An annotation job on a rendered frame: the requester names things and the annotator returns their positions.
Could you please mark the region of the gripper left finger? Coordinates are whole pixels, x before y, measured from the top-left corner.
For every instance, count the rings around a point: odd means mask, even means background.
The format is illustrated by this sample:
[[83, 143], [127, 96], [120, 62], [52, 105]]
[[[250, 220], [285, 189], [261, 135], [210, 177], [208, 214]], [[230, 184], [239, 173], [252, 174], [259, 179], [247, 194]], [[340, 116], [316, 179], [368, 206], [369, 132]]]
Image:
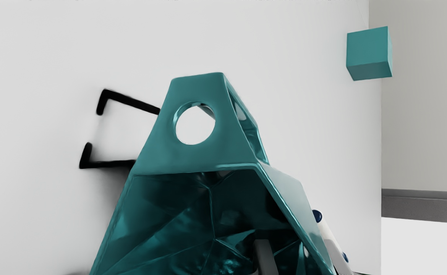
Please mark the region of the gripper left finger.
[[253, 269], [253, 275], [279, 275], [269, 240], [255, 240], [253, 244]]

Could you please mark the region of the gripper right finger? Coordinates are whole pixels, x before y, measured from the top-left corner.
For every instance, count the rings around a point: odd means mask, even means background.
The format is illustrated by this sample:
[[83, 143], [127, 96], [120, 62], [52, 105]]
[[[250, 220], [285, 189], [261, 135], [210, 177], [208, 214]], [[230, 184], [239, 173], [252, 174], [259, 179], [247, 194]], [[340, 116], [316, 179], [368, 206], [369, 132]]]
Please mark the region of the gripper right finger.
[[323, 214], [318, 210], [312, 210], [327, 252], [338, 275], [355, 275], [349, 266], [347, 255], [340, 248], [332, 230], [329, 228]]

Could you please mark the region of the teal faceted mug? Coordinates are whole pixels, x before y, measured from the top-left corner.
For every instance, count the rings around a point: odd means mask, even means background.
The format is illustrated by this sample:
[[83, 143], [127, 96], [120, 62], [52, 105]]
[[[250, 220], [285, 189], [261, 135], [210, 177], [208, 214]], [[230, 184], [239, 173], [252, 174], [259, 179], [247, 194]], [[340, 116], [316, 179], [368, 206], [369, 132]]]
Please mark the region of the teal faceted mug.
[[279, 275], [338, 275], [300, 181], [269, 165], [258, 127], [223, 73], [178, 77], [161, 108], [110, 89], [108, 100], [157, 115], [136, 160], [81, 169], [130, 172], [89, 275], [253, 275], [267, 239]]

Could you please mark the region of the teal cube block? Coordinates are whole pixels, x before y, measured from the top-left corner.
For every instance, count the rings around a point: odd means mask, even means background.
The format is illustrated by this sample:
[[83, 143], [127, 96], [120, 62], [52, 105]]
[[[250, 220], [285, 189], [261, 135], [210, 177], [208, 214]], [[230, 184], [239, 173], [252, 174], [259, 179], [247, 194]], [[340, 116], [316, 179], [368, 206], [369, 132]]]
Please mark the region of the teal cube block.
[[354, 81], [392, 77], [393, 46], [388, 26], [347, 34], [346, 66]]

